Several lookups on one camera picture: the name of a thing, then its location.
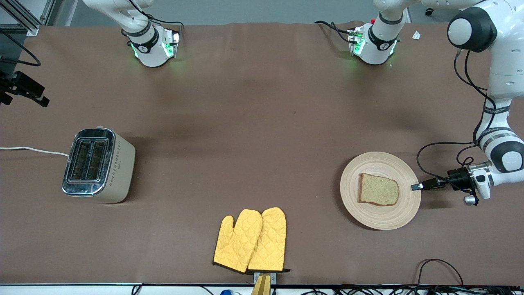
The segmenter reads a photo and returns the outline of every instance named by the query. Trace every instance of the yellow oven mitt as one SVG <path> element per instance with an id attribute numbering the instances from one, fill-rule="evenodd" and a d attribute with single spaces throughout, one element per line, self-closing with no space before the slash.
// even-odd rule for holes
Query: yellow oven mitt
<path id="1" fill-rule="evenodd" d="M 270 208 L 262 213 L 262 219 L 262 232 L 247 267 L 249 272 L 289 271 L 284 270 L 287 230 L 284 212 L 278 207 Z"/>
<path id="2" fill-rule="evenodd" d="M 244 209 L 233 224 L 232 216 L 222 220 L 213 264 L 245 273 L 262 230 L 262 216 L 258 211 Z"/>

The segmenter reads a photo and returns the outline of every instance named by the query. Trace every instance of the metal bracket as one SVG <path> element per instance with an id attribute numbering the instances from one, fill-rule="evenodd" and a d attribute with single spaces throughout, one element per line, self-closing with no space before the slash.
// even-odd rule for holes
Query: metal bracket
<path id="1" fill-rule="evenodd" d="M 255 272 L 253 273 L 253 284 L 257 283 L 258 277 L 261 275 L 261 272 Z M 276 272 L 270 272 L 269 277 L 271 278 L 271 285 L 276 285 L 277 283 L 277 273 Z"/>

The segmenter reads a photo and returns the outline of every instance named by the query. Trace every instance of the round wooden board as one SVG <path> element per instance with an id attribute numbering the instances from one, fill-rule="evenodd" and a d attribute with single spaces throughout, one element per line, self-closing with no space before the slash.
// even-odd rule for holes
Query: round wooden board
<path id="1" fill-rule="evenodd" d="M 359 203 L 361 173 L 387 177 L 398 183 L 400 194 L 393 206 Z M 413 170 L 401 159 L 384 152 L 369 152 L 354 158 L 344 169 L 340 194 L 346 209 L 360 223 L 374 229 L 397 229 L 410 222 L 420 206 L 419 183 Z"/>

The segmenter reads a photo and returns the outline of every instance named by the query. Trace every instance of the bread slice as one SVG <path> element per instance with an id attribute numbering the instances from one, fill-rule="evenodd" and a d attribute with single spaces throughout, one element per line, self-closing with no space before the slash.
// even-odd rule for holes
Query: bread slice
<path id="1" fill-rule="evenodd" d="M 400 190 L 396 181 L 381 176 L 361 174 L 360 203 L 393 206 L 397 203 L 399 195 Z"/>

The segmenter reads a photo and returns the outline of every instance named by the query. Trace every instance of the toaster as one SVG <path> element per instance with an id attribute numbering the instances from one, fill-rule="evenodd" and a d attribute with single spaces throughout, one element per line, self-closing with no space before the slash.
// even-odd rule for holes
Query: toaster
<path id="1" fill-rule="evenodd" d="M 135 147 L 113 130 L 98 126 L 74 138 L 62 190 L 98 203 L 125 199 L 135 164 Z"/>

